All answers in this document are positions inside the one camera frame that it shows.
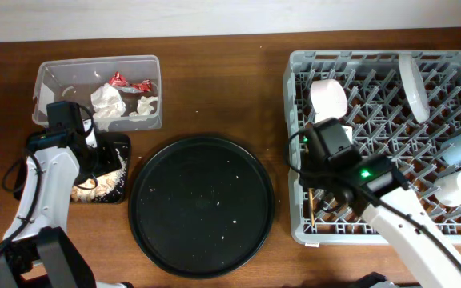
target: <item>white tissue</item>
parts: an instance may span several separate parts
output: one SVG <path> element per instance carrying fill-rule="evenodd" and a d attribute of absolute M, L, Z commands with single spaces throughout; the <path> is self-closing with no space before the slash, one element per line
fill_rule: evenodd
<path fill-rule="evenodd" d="M 142 96 L 138 100 L 138 108 L 136 108 L 137 112 L 131 112 L 129 113 L 129 116 L 144 116 L 144 115 L 150 115 L 150 112 L 154 110 L 154 107 L 151 105 L 152 102 L 158 101 L 158 97 L 145 97 Z"/>
<path fill-rule="evenodd" d="M 94 119 L 120 117 L 126 112 L 126 103 L 112 85 L 100 86 L 90 96 L 94 107 Z"/>

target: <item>candy wrapper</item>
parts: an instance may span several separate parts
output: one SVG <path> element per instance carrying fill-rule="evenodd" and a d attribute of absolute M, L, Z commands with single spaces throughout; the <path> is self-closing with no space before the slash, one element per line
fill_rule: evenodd
<path fill-rule="evenodd" d="M 141 83 L 130 84 L 127 79 L 119 72 L 115 73 L 115 75 L 113 75 L 108 83 L 115 89 L 127 93 L 142 93 L 152 91 L 152 84 L 150 83 L 149 79 L 143 80 Z"/>

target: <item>red wrapper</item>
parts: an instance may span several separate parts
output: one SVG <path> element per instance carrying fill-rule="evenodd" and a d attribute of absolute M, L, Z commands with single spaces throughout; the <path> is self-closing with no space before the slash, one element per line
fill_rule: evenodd
<path fill-rule="evenodd" d="M 131 84 L 134 88 L 139 89 L 143 92 L 151 92 L 152 91 L 152 85 L 150 84 L 150 80 L 143 80 L 139 84 Z"/>
<path fill-rule="evenodd" d="M 129 86 L 129 82 L 119 72 L 115 73 L 108 83 L 115 87 Z"/>
<path fill-rule="evenodd" d="M 152 85 L 149 79 L 143 80 L 141 83 L 129 84 L 127 79 L 124 78 L 124 76 L 122 76 L 119 72 L 115 73 L 115 75 L 113 75 L 113 77 L 108 83 L 112 85 L 113 87 L 133 87 L 139 90 L 136 92 L 126 91 L 126 92 L 131 92 L 131 93 L 151 92 L 152 91 Z"/>

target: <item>plastic bin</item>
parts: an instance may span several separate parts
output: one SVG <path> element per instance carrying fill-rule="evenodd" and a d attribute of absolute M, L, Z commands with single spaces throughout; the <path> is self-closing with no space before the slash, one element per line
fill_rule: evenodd
<path fill-rule="evenodd" d="M 162 125 L 162 90 L 159 59 L 154 55 L 84 58 L 44 62 L 38 69 L 33 99 L 36 100 L 33 122 L 47 127 L 46 105 L 51 102 L 73 101 L 92 112 L 90 95 L 108 83 L 115 72 L 131 83 L 150 79 L 153 91 L 145 94 L 123 94 L 126 112 L 118 118 L 95 119 L 100 131 L 131 131 L 158 129 Z M 154 113 L 127 117 L 136 111 L 141 96 L 158 96 L 153 102 Z"/>
<path fill-rule="evenodd" d="M 430 119 L 418 124 L 408 106 L 399 76 L 398 55 L 411 54 L 423 76 L 430 99 Z M 441 205 L 433 195 L 440 188 L 437 178 L 457 171 L 441 154 L 443 143 L 461 134 L 461 51 L 300 50 L 291 54 L 283 76 L 284 114 L 289 135 L 306 126 L 314 115 L 307 88 L 312 81 L 336 79 L 348 99 L 342 124 L 353 127 L 353 143 L 366 157 L 382 153 L 410 179 L 421 204 L 441 231 L 461 244 L 461 206 Z M 300 166 L 305 144 L 294 139 L 290 158 Z M 349 207 L 334 213 L 315 213 L 311 226 L 308 191 L 290 170 L 291 233 L 296 242 L 308 246 L 332 244 L 387 244 Z M 324 199 L 321 190 L 314 199 Z"/>

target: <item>white wall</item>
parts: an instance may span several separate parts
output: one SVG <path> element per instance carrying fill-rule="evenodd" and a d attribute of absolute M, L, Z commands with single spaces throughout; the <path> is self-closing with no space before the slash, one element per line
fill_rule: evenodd
<path fill-rule="evenodd" d="M 0 0 L 0 42 L 461 26 L 461 0 Z"/>

